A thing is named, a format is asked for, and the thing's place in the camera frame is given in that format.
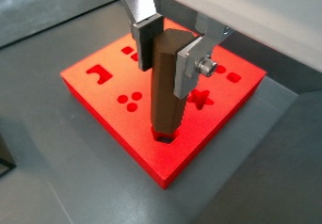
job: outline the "hole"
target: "hole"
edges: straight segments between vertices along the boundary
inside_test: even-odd
[[[239,80],[242,79],[242,77],[235,73],[235,72],[231,72],[227,76],[226,76],[226,79],[233,82],[233,83],[238,83]]]
[[[138,53],[133,54],[131,58],[138,62],[139,61]]]
[[[187,98],[189,103],[194,103],[197,105],[197,109],[202,110],[206,105],[214,105],[214,101],[209,98],[210,91],[198,91],[194,89]]]
[[[130,55],[133,52],[134,52],[134,48],[133,47],[125,47],[122,50],[121,50],[126,55]]]
[[[118,102],[119,102],[121,104],[126,104],[127,101],[129,101],[129,98],[127,98],[126,95],[119,95],[119,96],[118,96]]]
[[[141,99],[142,99],[142,93],[141,93],[141,92],[134,92],[134,93],[133,93],[133,99],[134,99],[135,101],[141,100]]]
[[[130,103],[126,108],[129,112],[135,112],[138,110],[138,105],[135,103]]]
[[[171,144],[174,141],[174,138],[171,136],[161,136],[157,141],[165,143],[165,144]]]
[[[225,73],[226,72],[226,67],[223,65],[218,65],[215,72],[219,73],[219,74]]]
[[[89,71],[89,74],[91,73],[97,73],[99,75],[99,79],[98,79],[98,83],[102,85],[105,84],[111,78],[113,78],[113,74],[110,74],[107,72],[107,70],[99,65],[97,64]]]
[[[163,144],[171,144],[174,142],[174,140],[177,139],[177,137],[179,136],[179,129],[171,135],[157,132],[154,127],[151,128],[151,132],[153,132],[155,141],[158,141]]]

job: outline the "gray surface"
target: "gray surface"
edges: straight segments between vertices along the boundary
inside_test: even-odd
[[[0,51],[0,130],[18,164],[0,179],[2,224],[187,223],[297,98],[266,78],[163,191],[59,77],[127,32],[115,3]]]
[[[8,167],[3,166],[0,163],[0,176],[8,171]]]
[[[195,223],[322,223],[322,91],[301,95]]]
[[[322,90],[322,72],[312,69],[241,33],[233,34],[222,46],[264,68],[269,72],[269,77],[296,93]]]
[[[0,0],[0,46],[114,0]]]

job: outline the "gray table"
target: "gray table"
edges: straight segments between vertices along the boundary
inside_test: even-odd
[[[0,131],[18,165],[0,179],[2,224],[189,223],[297,98],[266,78],[162,190],[59,76],[127,33],[114,3],[0,51]]]

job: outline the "circular hole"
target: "circular hole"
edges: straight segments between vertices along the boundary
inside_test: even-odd
[[[127,101],[129,101],[129,97],[127,97],[126,95],[119,95],[119,96],[118,96],[118,102],[119,102],[121,104],[126,104]]]
[[[233,83],[238,83],[239,80],[242,79],[242,77],[235,73],[235,72],[231,72],[227,76],[226,76],[226,79],[233,82]]]
[[[141,100],[141,99],[142,99],[142,93],[141,93],[141,92],[134,92],[134,93],[133,93],[133,99],[134,99],[135,101]]]
[[[135,112],[138,110],[138,105],[135,103],[130,103],[127,105],[127,111],[129,112]]]
[[[226,72],[226,67],[222,65],[218,65],[217,67],[217,73],[225,73]]]

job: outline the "red shape sorter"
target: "red shape sorter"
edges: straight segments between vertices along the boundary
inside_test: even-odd
[[[183,29],[170,21],[165,27]],[[151,132],[151,70],[139,70],[130,35],[62,72],[70,91],[162,188],[175,180],[266,74],[222,47],[214,53],[219,67],[210,78],[201,76],[170,144],[157,141]]]

